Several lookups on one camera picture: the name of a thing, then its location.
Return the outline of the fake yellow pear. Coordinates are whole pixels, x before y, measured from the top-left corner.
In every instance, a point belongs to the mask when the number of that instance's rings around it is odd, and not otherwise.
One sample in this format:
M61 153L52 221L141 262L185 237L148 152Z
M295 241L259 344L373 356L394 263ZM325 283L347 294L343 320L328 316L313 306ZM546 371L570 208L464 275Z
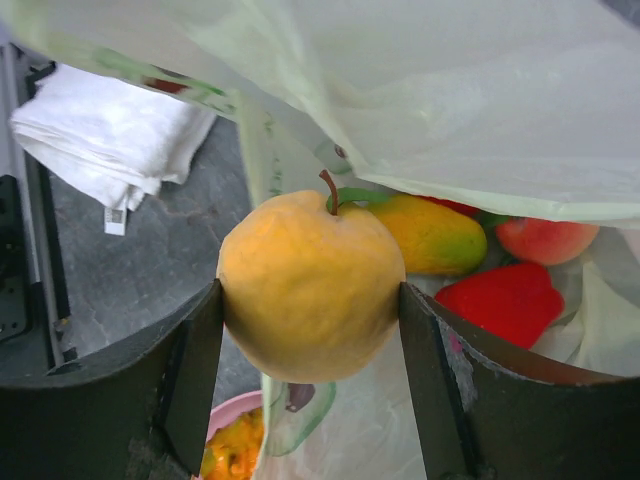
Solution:
M271 198L224 238L216 277L226 327L247 359L289 383L325 383L366 367L393 335L404 260L388 229L331 194Z

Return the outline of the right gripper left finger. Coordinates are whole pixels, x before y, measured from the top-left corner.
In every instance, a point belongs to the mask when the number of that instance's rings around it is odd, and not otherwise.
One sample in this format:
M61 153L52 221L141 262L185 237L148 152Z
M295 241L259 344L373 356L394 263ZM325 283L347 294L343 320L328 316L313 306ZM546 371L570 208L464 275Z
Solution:
M45 374L1 381L4 479L190 479L206 442L222 288Z

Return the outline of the fake red bell pepper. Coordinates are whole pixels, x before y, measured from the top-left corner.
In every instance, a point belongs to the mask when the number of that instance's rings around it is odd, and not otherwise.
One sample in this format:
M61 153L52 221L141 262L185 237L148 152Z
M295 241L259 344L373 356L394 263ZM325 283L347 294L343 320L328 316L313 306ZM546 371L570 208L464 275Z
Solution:
M442 288L435 300L493 335L529 349L564 310L549 272L519 263L468 276Z

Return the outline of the green avocado print plastic bag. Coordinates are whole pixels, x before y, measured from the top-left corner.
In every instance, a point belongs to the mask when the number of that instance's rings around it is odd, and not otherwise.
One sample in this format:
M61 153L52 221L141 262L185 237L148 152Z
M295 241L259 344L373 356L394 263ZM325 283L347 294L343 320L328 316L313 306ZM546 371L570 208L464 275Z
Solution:
M18 40L236 121L255 201L320 164L595 224L582 300L532 352L639 382L639 31L599 1L5 1ZM345 151L338 161L328 147Z

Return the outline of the fake pineapple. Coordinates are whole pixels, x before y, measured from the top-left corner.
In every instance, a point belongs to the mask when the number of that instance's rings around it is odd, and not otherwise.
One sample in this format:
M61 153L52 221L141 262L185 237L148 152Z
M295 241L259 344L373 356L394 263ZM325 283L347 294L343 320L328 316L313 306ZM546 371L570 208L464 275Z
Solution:
M239 415L218 429L205 444L200 477L210 480L249 480L257 465L264 436L263 409Z

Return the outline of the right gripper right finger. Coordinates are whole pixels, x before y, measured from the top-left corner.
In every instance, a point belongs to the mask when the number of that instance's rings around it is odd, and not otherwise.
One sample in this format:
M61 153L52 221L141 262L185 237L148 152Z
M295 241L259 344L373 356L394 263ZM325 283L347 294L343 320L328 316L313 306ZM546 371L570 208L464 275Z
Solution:
M429 478L638 477L637 379L521 349L410 284L399 321Z

